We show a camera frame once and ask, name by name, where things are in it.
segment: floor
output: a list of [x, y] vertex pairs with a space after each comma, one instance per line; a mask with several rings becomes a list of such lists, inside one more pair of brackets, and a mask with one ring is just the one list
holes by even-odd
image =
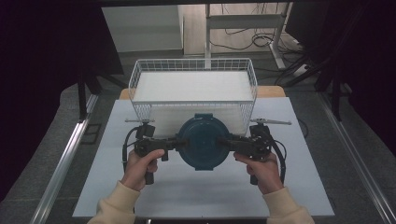
[[[244, 46], [248, 39], [247, 42], [233, 41], [235, 44], [241, 43], [240, 46]], [[233, 41], [224, 41], [224, 44], [232, 44]], [[289, 49], [301, 49], [301, 46], [293, 42], [289, 36], [284, 39], [284, 42]], [[125, 75], [114, 77], [128, 82], [134, 62], [137, 59], [153, 57], [190, 58], [202, 57], [202, 54], [199, 51], [191, 51], [191, 54], [186, 55], [169, 51], [122, 53], [120, 59]], [[234, 50], [232, 53], [227, 50], [221, 52], [219, 49], [219, 52], [215, 52], [213, 57], [249, 57], [253, 61], [259, 85], [274, 85], [282, 74], [277, 71], [268, 48], [248, 52]], [[286, 53], [284, 57], [286, 57], [286, 64], [291, 65], [300, 57], [300, 54]], [[285, 76], [284, 80], [288, 80], [292, 76], [293, 74]], [[297, 118], [302, 121], [300, 124], [302, 132], [306, 135], [306, 143], [335, 213], [335, 217], [314, 217], [314, 220], [316, 223], [383, 223], [372, 197], [362, 184], [347, 150], [325, 113], [319, 93], [315, 92], [313, 84], [316, 78], [311, 77], [285, 89]], [[100, 82], [104, 90], [99, 95], [90, 121], [91, 127], [96, 127], [98, 132], [96, 134], [85, 133], [83, 136], [63, 186], [49, 211], [47, 223], [86, 223], [87, 221], [86, 219], [71, 218], [71, 214], [91, 169], [92, 160], [106, 127], [112, 105], [121, 91], [111, 82], [104, 79], [100, 79]], [[6, 199], [0, 203], [0, 223], [28, 223], [31, 220], [78, 121], [77, 92], [77, 87], [72, 86], [61, 95], [61, 106], [46, 136]], [[370, 127], [355, 113], [348, 103], [347, 96], [341, 99], [340, 112], [342, 123], [361, 158], [388, 198], [390, 206], [396, 208], [396, 179], [394, 178], [396, 176], [396, 159]], [[152, 223], [183, 223], [183, 221], [154, 220]], [[227, 222], [201, 220], [193, 223], [240, 223], [240, 220]], [[263, 223], [263, 220], [250, 220], [244, 223]]]

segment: wire basket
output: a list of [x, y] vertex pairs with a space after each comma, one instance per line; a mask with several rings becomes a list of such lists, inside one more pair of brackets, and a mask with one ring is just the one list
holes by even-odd
[[244, 135], [256, 94], [250, 59], [138, 60], [129, 82], [134, 111], [155, 120], [155, 137], [175, 136], [196, 113], [212, 113], [230, 133]]

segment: white tabletop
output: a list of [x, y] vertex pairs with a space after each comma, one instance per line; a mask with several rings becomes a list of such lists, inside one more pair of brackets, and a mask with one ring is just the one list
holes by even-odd
[[[122, 178], [121, 146], [125, 135], [134, 127], [124, 122], [126, 118], [135, 119], [131, 102], [116, 101], [73, 217], [94, 216], [98, 201]], [[252, 118], [292, 122], [292, 125], [268, 125], [275, 140], [283, 143], [288, 151], [285, 185], [312, 216], [332, 216], [332, 207], [289, 98], [257, 99]], [[257, 186], [249, 184], [245, 165], [235, 161], [233, 153], [214, 171], [195, 171], [175, 151], [169, 151], [169, 161], [159, 161], [158, 165], [154, 184], [142, 190], [135, 205], [135, 213], [140, 217], [260, 218], [269, 215]]]

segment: beige sleeve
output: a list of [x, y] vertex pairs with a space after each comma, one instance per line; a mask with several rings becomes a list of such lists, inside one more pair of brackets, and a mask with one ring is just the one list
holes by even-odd
[[99, 201], [96, 216], [88, 223], [134, 223], [134, 203], [140, 192], [128, 189], [120, 181], [113, 192]]
[[270, 210], [270, 216], [267, 219], [268, 224], [315, 223], [306, 208], [293, 200], [288, 188], [265, 194], [262, 197]]

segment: metal rod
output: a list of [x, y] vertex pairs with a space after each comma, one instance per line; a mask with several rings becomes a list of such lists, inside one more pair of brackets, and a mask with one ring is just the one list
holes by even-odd
[[93, 107], [96, 104], [98, 96], [91, 95], [90, 99], [87, 103], [87, 111], [88, 116], [81, 123], [76, 125], [75, 130], [72, 133], [72, 136], [69, 139], [69, 142], [64, 149], [64, 154], [62, 155], [53, 175], [47, 185], [46, 191], [43, 194], [43, 197], [40, 200], [40, 203], [33, 214], [30, 223], [45, 223], [50, 210], [56, 200], [56, 196], [64, 182], [64, 178], [66, 177], [67, 171], [69, 170], [70, 164], [73, 161], [74, 155], [77, 151], [79, 141], [81, 140], [82, 135], [84, 134], [85, 129], [87, 128], [88, 122], [90, 120], [91, 112]]
[[379, 215], [384, 220], [384, 223], [392, 224], [396, 223], [396, 216], [393, 213], [392, 208], [388, 202], [387, 197], [383, 193], [382, 189], [379, 187], [378, 183], [376, 183], [373, 175], [367, 168], [363, 159], [361, 158], [361, 154], [358, 149], [353, 144], [353, 141], [350, 139], [347, 130], [344, 128], [344, 125], [341, 121], [338, 121], [337, 118], [333, 115], [332, 110], [330, 108], [330, 103], [325, 95], [326, 93], [319, 93], [320, 101], [322, 106], [332, 123], [338, 137], [344, 145], [344, 149], [346, 150], [347, 155], [349, 156], [352, 164], [354, 165], [359, 177], [361, 178], [361, 182], [363, 186], [366, 188], [370, 197], [372, 198], [376, 209], [378, 210]]

